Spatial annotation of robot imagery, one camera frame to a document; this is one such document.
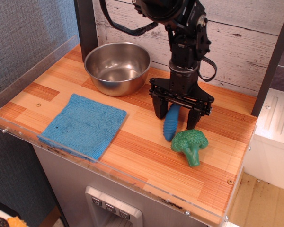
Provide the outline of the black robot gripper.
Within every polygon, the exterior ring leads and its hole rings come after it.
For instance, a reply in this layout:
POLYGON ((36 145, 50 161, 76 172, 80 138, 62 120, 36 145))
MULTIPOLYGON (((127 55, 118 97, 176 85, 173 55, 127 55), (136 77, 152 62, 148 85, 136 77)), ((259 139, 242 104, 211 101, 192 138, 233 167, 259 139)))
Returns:
POLYGON ((214 98, 199 87, 196 69, 171 70, 168 79, 151 78, 150 83, 150 95, 159 119, 166 115, 169 102, 190 109, 187 130, 194 129, 202 116, 210 115, 214 98))

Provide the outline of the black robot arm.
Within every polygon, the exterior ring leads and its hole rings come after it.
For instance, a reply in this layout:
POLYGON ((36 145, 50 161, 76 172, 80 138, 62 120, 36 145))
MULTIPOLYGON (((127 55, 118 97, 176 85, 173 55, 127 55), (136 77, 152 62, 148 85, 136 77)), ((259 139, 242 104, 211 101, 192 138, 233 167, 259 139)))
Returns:
POLYGON ((211 113, 214 102, 198 85, 201 61, 217 70, 216 64, 205 56, 211 44, 205 8, 197 0, 134 0, 133 5, 138 13, 163 24, 168 32, 170 77, 150 79, 155 114, 162 119, 169 103, 178 104, 189 109, 187 129, 194 129, 202 116, 211 113))

